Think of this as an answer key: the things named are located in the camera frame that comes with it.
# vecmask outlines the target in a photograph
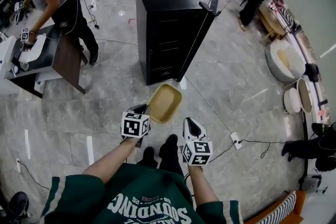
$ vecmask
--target cushion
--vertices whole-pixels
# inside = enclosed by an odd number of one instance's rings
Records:
[[[281,60],[281,62],[283,63],[283,65],[289,69],[289,61],[288,61],[286,53],[283,49],[278,50],[278,57]]]
[[[295,202],[296,192],[293,191],[274,211],[265,216],[259,224],[280,224],[294,210]]]
[[[299,224],[303,221],[303,218],[295,214],[290,213],[280,224]]]

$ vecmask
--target wooden table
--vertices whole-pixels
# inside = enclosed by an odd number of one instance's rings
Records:
[[[282,39],[286,35],[286,31],[281,26],[280,22],[276,18],[276,15],[268,9],[266,4],[261,4],[259,8],[259,18],[265,28],[268,31],[267,36],[264,38],[267,39],[269,36],[274,36],[275,38]]]
[[[81,61],[87,64],[88,60],[82,52],[78,37],[71,33],[62,36],[62,31],[55,25],[45,27],[39,32],[49,37],[44,43],[40,56],[29,62],[27,71],[20,69],[16,75],[9,72],[6,78],[22,89],[42,98],[43,95],[34,89],[36,77],[42,73],[51,77],[56,75],[57,78],[64,78],[78,91],[85,94],[85,90],[78,82]],[[21,42],[18,39],[12,56],[18,53],[20,47]]]

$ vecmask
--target black cabinet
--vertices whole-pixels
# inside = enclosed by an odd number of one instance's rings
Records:
[[[214,15],[199,0],[136,0],[139,61],[147,85],[180,81]]]

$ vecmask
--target power outlet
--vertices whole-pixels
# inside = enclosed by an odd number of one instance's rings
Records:
[[[240,143],[238,143],[240,141],[240,139],[238,137],[238,134],[236,132],[234,132],[233,134],[230,135],[230,137],[231,137],[232,143],[234,143],[236,141],[235,148],[236,148],[236,150],[239,150],[242,147],[242,145]]]
[[[19,174],[21,174],[21,164],[18,158],[16,158],[16,169],[18,170]]]

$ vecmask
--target black pants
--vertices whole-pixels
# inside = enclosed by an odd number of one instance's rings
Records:
[[[260,5],[260,0],[248,0],[245,7],[239,13],[240,20],[243,25],[248,26],[252,22],[253,17],[255,16],[256,11]]]
[[[293,157],[315,159],[331,156],[335,153],[333,150],[324,150],[319,146],[321,138],[315,138],[308,141],[294,141],[286,144],[288,152]]]
[[[83,16],[79,0],[67,0],[55,11],[52,19],[55,25],[59,27],[61,27],[62,23],[67,22],[67,26],[63,27],[64,34],[73,29],[71,33],[81,38],[90,52],[98,51],[98,44]]]
[[[165,143],[160,149],[160,157],[162,159],[159,169],[183,175],[177,155],[178,146]],[[137,164],[147,167],[156,168],[158,163],[154,159],[142,159]]]

